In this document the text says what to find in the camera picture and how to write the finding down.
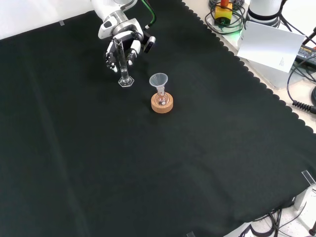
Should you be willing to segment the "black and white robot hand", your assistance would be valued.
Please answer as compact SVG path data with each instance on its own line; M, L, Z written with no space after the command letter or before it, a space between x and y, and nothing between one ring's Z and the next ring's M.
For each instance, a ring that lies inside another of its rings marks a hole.
M122 41L126 62L129 66L132 66L141 49L141 34L133 31L125 31L117 34L110 41L103 57L105 59L106 66L114 72L117 72L119 64L117 62L118 56L116 52L115 39Z

